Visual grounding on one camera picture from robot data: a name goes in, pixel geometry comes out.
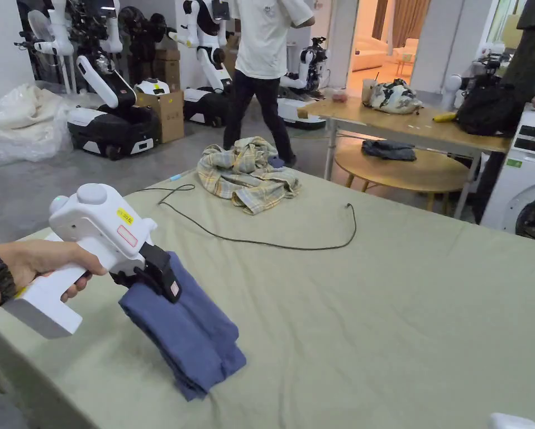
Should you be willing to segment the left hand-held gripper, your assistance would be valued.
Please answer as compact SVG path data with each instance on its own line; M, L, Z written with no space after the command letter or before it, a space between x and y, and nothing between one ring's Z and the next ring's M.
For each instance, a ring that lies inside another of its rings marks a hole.
M171 257L151 237L156 222L137 214L114 188L82 185L70 197L55 198L49 212L49 240L74 242L95 255L116 284L143 283L170 303L178 303L181 286ZM61 295L85 272L68 263L37 277L8 303L8 313L46 339L71 336L82 317L61 301Z

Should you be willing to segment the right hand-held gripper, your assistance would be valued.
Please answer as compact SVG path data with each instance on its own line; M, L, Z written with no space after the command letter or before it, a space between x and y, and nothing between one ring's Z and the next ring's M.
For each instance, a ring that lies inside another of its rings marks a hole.
M491 413L488 422L491 429L529 429L532 420L505 413Z

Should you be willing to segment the person's left hand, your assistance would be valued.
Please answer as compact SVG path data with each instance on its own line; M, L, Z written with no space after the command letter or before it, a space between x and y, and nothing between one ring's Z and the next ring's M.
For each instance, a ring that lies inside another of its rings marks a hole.
M15 292L24 290L33 280L74 263L85 274L64 290L61 301L67 302L83 291L94 275L105 275L99 259L75 242L28 240L0 244L0 258L7 265L15 283Z

